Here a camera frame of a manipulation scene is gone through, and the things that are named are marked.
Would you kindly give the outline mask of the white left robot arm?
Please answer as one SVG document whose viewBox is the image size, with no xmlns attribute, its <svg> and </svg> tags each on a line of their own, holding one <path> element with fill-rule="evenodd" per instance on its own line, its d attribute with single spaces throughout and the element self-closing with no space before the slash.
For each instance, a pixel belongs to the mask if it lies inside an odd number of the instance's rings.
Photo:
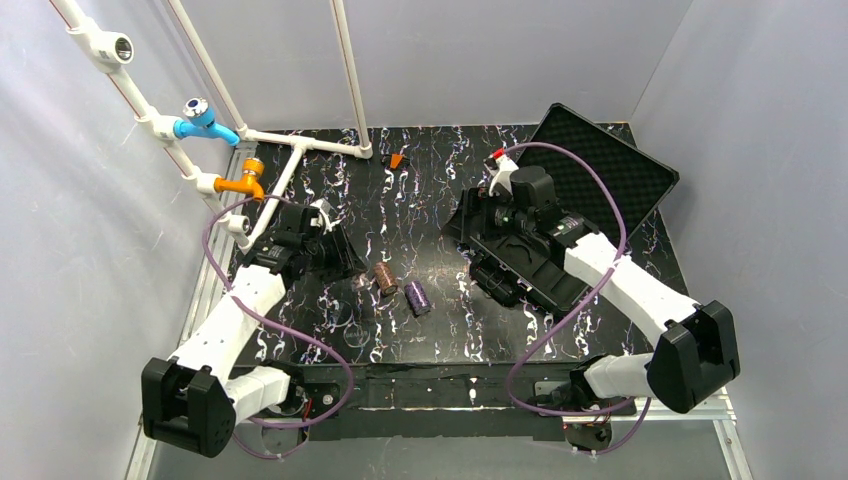
<svg viewBox="0 0 848 480">
<path fill-rule="evenodd" d="M 334 414 L 341 403 L 311 415 L 304 371 L 268 360 L 232 374 L 254 331 L 292 285 L 305 276 L 324 283 L 365 271 L 342 227 L 330 219 L 323 199 L 308 205 L 285 202 L 282 220 L 250 247 L 226 292 L 202 325 L 168 358 L 152 358 L 141 374 L 142 430 L 146 437 L 213 458 L 236 427 L 276 406 L 301 415 L 308 429 Z"/>
</svg>

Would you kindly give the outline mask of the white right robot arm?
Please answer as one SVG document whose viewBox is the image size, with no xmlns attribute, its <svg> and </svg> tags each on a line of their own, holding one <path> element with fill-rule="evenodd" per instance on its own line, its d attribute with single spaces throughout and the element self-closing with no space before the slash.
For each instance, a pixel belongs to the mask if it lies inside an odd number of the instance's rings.
<svg viewBox="0 0 848 480">
<path fill-rule="evenodd" d="M 650 397 L 686 413 L 740 373 L 730 310 L 718 301 L 699 303 L 639 267 L 563 207 L 540 167 L 499 172 L 491 187 L 464 191 L 443 232 L 469 249 L 471 279 L 500 305 L 527 302 L 564 320 L 579 298 L 599 296 L 650 344 L 648 354 L 583 362 L 563 392 L 539 405 L 541 412 Z"/>
</svg>

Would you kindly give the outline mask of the black poker set case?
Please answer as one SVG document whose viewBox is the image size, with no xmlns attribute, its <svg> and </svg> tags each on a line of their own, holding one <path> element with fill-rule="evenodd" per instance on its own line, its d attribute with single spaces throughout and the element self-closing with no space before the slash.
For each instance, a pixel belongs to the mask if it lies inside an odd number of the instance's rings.
<svg viewBox="0 0 848 480">
<path fill-rule="evenodd" d="M 556 316 L 572 308 L 589 287 L 566 272 L 566 251 L 600 233 L 613 246 L 628 240 L 679 180 L 674 169 L 608 133 L 562 104 L 552 105 L 531 139 L 504 149 L 518 168 L 540 166 L 552 176 L 563 217 L 549 242 L 515 235 L 493 237 L 496 196 L 489 181 L 463 191 L 460 201 L 480 214 L 470 239 L 471 278 L 499 304 L 521 301 Z"/>
</svg>

